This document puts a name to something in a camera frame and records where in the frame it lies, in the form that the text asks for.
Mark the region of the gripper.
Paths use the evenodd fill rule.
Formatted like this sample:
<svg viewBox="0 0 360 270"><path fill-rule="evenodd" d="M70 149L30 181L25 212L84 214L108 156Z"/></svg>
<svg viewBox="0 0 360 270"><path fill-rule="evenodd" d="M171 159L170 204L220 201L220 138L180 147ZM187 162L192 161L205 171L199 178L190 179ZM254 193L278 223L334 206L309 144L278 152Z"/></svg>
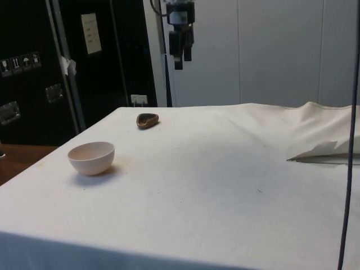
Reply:
<svg viewBox="0 0 360 270"><path fill-rule="evenodd" d="M169 32L169 53L174 58L174 68L183 69L183 60L192 61L192 46L194 44L195 3L175 2L166 4L167 22L174 29ZM184 36L179 25L189 25L184 29Z"/></svg>

